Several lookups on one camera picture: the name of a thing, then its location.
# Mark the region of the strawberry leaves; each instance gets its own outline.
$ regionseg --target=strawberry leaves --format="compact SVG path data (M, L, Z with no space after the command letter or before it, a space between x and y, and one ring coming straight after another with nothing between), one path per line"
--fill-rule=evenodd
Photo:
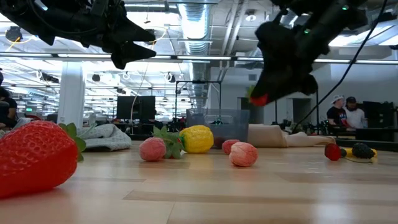
M86 149L86 142L77 136L77 128L75 124L70 123L66 124L59 124L59 126L71 137L78 148L78 162L84 161L84 157L81 154Z
M184 146L178 133L168 133L164 126L162 129L154 127L152 135L163 139L166 145L166 155L164 156L166 159L181 159L181 151L184 150Z

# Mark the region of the computer monitor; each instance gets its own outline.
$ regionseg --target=computer monitor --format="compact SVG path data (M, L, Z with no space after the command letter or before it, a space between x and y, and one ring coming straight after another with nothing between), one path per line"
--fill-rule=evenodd
M118 96L117 119L130 119L135 96ZM133 119L155 119L155 96L138 96L133 107Z

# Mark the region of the white pillar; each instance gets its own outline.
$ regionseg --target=white pillar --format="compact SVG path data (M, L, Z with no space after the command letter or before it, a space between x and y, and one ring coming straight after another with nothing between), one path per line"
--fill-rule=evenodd
M63 62L58 123L83 126L86 75L83 63Z

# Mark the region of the person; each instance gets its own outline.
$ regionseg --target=person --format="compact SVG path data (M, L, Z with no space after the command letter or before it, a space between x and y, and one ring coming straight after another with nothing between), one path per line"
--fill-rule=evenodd
M17 102L0 86L0 128L13 128L16 124Z
M346 111L343 109L344 96L335 95L331 103L333 104L333 106L326 113L326 115L328 116L329 124L332 126L345 126L349 128L349 125L347 123L347 114Z
M365 112L357 107L355 97L350 96L347 98L344 110L346 111L347 123L350 127L355 129L364 128L363 124L366 120Z

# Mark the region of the large strawberry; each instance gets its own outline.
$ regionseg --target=large strawberry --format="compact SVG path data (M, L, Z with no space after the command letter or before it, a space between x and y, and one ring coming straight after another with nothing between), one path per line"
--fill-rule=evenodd
M64 183L75 172L84 148L74 124L33 121L11 131L0 139L0 198Z

